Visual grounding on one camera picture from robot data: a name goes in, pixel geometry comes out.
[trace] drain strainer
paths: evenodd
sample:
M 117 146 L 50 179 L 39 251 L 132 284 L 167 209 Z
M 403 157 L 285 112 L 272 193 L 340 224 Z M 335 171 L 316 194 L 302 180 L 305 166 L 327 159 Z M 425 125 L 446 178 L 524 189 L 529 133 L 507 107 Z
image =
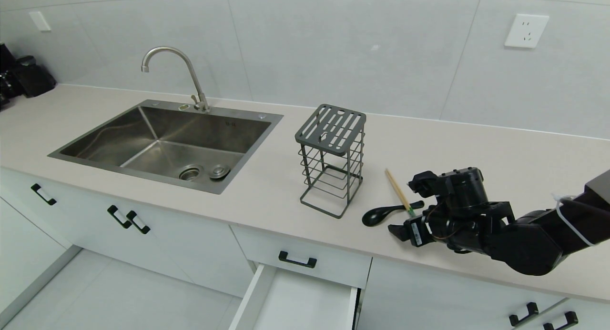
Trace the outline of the drain strainer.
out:
M 192 181 L 199 176 L 199 172 L 200 169 L 197 167 L 190 167 L 189 169 L 183 170 L 178 177 L 180 180 Z
M 207 174 L 209 175 L 210 179 L 215 180 L 224 178 L 224 176 L 229 174 L 230 171 L 231 169 L 229 168 L 229 166 L 215 165 L 214 167 L 212 167 L 211 171 L 207 172 Z

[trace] white floor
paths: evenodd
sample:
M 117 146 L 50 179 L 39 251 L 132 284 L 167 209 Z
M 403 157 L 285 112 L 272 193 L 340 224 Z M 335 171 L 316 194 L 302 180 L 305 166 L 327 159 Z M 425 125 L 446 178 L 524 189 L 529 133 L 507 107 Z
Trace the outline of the white floor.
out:
M 81 250 L 4 330 L 225 330 L 240 302 Z

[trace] countertop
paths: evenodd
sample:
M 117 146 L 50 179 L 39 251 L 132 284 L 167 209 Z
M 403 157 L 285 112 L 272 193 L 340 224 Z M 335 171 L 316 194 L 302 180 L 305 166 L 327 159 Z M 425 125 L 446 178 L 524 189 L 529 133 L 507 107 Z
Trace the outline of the countertop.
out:
M 416 118 L 368 114 L 364 184 L 342 219 L 299 202 L 305 191 L 294 134 L 314 111 L 307 107 L 214 100 L 212 107 L 279 113 L 283 119 L 221 195 L 143 180 L 47 157 L 57 148 L 146 99 L 190 103 L 188 96 L 58 85 L 37 98 L 19 98 L 0 113 L 0 165 L 49 180 L 192 215 L 268 230 L 375 257 L 391 258 L 479 280 L 610 303 L 610 241 L 577 252 L 545 276 L 526 276 L 480 254 L 454 254 L 442 243 L 414 248 L 387 230 L 397 212 L 375 228 L 362 225 L 374 207 L 400 204 L 389 168 L 407 198 L 416 173 L 479 167 L 490 200 L 509 200 L 516 217 L 552 208 L 551 192 L 576 195 L 608 170 L 610 141 Z M 320 103 L 341 104 L 337 100 Z M 434 198 L 425 200 L 434 203 Z

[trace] sticker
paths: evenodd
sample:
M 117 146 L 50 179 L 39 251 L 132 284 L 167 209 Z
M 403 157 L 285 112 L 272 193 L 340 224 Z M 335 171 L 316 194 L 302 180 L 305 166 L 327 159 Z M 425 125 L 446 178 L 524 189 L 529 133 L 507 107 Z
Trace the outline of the sticker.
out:
M 421 236 L 419 234 L 419 229 L 417 228 L 417 224 L 411 223 L 411 228 L 413 229 L 413 236 L 416 238 L 416 243 L 418 246 L 422 244 Z

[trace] sink basin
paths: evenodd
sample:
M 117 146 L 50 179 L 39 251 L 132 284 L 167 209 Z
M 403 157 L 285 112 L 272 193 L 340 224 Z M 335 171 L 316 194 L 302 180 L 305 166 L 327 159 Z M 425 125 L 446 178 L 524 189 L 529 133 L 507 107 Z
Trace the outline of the sink basin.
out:
M 220 194 L 281 118 L 145 100 L 49 156 Z

